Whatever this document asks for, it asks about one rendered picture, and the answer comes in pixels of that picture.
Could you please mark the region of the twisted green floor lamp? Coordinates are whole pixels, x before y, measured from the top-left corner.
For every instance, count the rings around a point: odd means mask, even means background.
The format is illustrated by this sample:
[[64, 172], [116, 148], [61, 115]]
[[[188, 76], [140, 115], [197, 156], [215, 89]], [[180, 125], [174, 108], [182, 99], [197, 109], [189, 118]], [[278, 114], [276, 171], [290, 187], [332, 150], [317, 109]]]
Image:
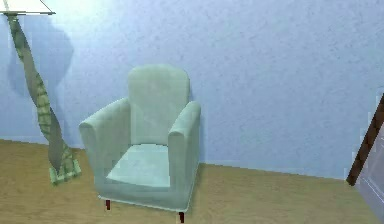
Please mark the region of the twisted green floor lamp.
[[58, 185], [79, 176], [81, 168], [63, 139], [59, 121], [18, 19], [20, 15], [54, 15], [55, 12], [43, 0], [0, 0], [0, 14], [7, 17], [15, 50], [24, 68], [27, 89], [37, 110], [38, 125], [48, 141], [50, 182]]

